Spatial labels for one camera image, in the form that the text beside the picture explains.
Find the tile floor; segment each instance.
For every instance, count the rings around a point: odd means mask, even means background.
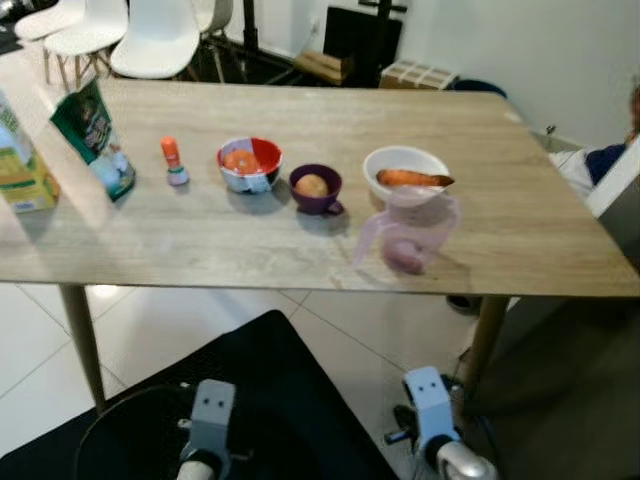
[[[0,88],[37,135],[62,95],[47,86],[41,46],[0,56]],[[387,447],[401,378],[434,365],[451,371],[472,320],[444,298],[300,290],[88,287],[109,396],[187,356],[219,335],[277,308],[336,384],[401,478],[412,478],[406,446]],[[57,287],[0,284],[0,456],[92,406]]]

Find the small bottle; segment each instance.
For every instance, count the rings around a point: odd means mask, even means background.
[[[189,181],[189,172],[180,163],[180,153],[178,144],[173,137],[164,137],[161,142],[164,157],[167,159],[169,169],[167,171],[167,182],[173,187],[184,185]]]

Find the white wall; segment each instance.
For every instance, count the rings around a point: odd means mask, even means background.
[[[242,37],[242,0],[230,34]],[[328,5],[357,0],[255,0],[261,46],[295,56],[322,50]],[[535,130],[604,146],[629,130],[631,76],[640,69],[640,0],[397,0],[408,4],[399,56],[502,86]],[[320,30],[310,37],[311,24]]]

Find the purple cup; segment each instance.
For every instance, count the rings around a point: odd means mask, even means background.
[[[306,195],[300,195],[296,192],[295,186],[305,175],[313,173],[318,175],[329,187],[329,195],[326,197],[307,197]],[[330,215],[340,215],[344,212],[344,207],[337,198],[342,189],[342,177],[333,168],[329,168],[326,165],[319,165],[317,163],[310,163],[296,168],[289,176],[289,187],[291,188],[291,195],[298,203],[300,211],[308,213],[309,215],[321,215],[328,213]]]

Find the tabletop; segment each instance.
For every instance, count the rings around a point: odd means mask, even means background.
[[[493,94],[101,82],[135,188],[112,204],[49,125],[34,141],[63,195],[14,215],[0,202],[0,281],[416,293],[622,297],[637,274],[572,193],[508,103]],[[166,181],[160,149],[176,137],[191,182]],[[305,163],[344,180],[345,214],[296,211],[287,183],[229,191],[214,161],[229,138],[284,152],[283,179]],[[362,175],[387,145],[428,150],[449,167],[462,222],[426,274],[391,271],[372,250],[350,268],[379,211]]]

